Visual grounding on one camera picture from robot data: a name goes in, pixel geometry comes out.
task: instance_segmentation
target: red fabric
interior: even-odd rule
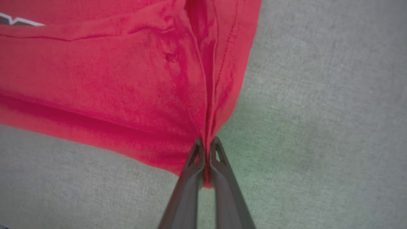
[[[0,123],[179,174],[231,115],[260,0],[20,0],[0,13]]]

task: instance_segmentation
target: red cloth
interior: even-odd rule
[[[234,109],[260,0],[0,5],[3,21],[45,25],[0,25],[1,124],[179,174]]]

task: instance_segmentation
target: red shirt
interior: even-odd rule
[[[259,8],[260,0],[2,2],[0,123],[179,174],[194,140],[208,147],[234,109]]]

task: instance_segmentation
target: gray tablecloth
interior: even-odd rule
[[[263,0],[221,138],[259,229],[407,228],[407,1]],[[0,127],[0,224],[155,228],[177,177]],[[202,190],[199,228],[214,228]]]

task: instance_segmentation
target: gray background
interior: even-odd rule
[[[263,0],[219,132],[259,229],[407,228],[407,1]],[[0,127],[0,224],[155,228],[177,177]],[[199,228],[214,228],[202,190]]]

